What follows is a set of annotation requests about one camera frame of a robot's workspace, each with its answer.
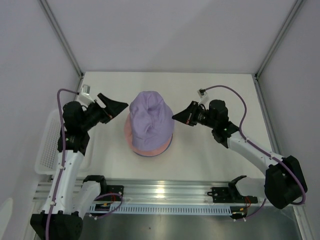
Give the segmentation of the pink bucket hat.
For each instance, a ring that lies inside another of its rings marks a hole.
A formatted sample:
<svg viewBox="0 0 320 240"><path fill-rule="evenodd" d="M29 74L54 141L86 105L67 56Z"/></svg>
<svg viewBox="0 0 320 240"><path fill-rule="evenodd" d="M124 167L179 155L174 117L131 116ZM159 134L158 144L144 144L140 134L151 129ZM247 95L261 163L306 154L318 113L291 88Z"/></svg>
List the pink bucket hat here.
<svg viewBox="0 0 320 240"><path fill-rule="evenodd" d="M162 146L164 143L166 143L170 137L165 141L165 142L161 142L158 143L158 135L155 135L155 140L153 140L153 135L149 138L143 138L142 140L139 140L137 144L134 144L134 140L138 140L138 136L136 134L134 134L132 126L131 126L131 118L130 118L130 114L127 116L126 120L125 120L125 124L124 124L124 137L125 140L129 146L129 148L135 153L137 154L137 152L139 150L141 151L151 151L154 150L160 146Z"/></svg>

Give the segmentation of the lavender bucket hat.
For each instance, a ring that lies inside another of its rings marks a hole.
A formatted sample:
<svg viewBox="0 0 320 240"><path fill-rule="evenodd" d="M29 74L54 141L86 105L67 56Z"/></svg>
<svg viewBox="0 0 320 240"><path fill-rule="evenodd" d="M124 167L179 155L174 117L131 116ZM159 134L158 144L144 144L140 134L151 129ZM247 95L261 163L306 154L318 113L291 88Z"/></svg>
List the lavender bucket hat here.
<svg viewBox="0 0 320 240"><path fill-rule="evenodd" d="M174 133L175 122L172 119L173 111L165 103L157 91L142 91L129 106L131 127L138 140L149 138L157 142L165 142Z"/></svg>

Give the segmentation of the blue bucket hat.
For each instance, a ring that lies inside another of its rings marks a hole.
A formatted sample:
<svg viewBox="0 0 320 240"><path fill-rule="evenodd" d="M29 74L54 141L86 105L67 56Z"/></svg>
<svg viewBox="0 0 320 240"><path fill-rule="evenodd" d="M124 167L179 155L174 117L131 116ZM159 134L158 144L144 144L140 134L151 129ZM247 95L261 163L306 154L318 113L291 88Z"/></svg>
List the blue bucket hat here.
<svg viewBox="0 0 320 240"><path fill-rule="evenodd" d="M143 156L143 157L148 157L148 158L159 156L159 155L163 154L171 146L172 141L173 141L173 136L174 135L172 134L171 137L169 138L169 140L166 143L164 143L163 145L161 145L160 147L153 149L153 150L149 150L149 151L139 150L137 152L137 154L139 154L140 156Z"/></svg>

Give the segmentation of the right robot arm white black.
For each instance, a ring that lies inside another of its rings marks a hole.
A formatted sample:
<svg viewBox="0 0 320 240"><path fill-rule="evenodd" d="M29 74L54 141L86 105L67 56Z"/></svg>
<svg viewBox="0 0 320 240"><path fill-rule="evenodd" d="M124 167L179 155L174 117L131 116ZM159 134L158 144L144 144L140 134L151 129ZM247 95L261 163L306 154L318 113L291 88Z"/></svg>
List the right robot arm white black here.
<svg viewBox="0 0 320 240"><path fill-rule="evenodd" d="M230 181L227 194L233 202L239 202L244 197L263 198L278 209L290 204L304 204L308 187L299 161L292 155L284 157L250 141L229 120L228 113L222 100L212 100L208 109L192 101L185 110L172 118L188 126L201 124L211 128L217 143L238 153L263 173L263 178L241 175Z"/></svg>

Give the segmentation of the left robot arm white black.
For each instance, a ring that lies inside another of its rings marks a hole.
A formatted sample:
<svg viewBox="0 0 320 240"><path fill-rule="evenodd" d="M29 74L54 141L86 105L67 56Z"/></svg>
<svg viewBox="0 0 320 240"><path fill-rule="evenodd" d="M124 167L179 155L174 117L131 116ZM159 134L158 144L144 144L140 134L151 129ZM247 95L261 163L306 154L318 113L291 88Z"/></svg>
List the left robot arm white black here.
<svg viewBox="0 0 320 240"><path fill-rule="evenodd" d="M57 167L48 197L40 213L34 213L30 225L42 240L78 240L82 234L83 219L96 200L110 197L123 202L123 195L110 192L103 175L88 175L80 191L73 191L81 164L90 141L89 130L97 124L107 124L128 104L107 98L102 93L96 100L88 99L86 107L78 101L62 105L59 101L60 135L57 142Z"/></svg>

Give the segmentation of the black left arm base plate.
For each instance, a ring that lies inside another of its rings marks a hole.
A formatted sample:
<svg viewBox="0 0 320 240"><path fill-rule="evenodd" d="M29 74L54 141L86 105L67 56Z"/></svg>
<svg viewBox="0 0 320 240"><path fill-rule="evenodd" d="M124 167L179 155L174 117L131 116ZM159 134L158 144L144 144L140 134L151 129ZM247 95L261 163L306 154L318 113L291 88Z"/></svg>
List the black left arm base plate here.
<svg viewBox="0 0 320 240"><path fill-rule="evenodd" d="M124 194L124 186L123 185L107 185L101 192L99 196L103 196L99 199L99 201L107 201L107 202L119 202L121 201L121 196Z"/></svg>

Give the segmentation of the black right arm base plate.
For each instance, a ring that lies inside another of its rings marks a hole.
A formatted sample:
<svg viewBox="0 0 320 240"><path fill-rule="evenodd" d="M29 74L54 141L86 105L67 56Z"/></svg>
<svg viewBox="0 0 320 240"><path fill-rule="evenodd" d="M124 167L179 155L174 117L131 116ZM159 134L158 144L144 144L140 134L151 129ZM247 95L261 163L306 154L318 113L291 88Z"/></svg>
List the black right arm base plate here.
<svg viewBox="0 0 320 240"><path fill-rule="evenodd" d="M207 192L206 195L212 197L213 203L258 203L257 197L243 196L234 187L212 187L211 191Z"/></svg>

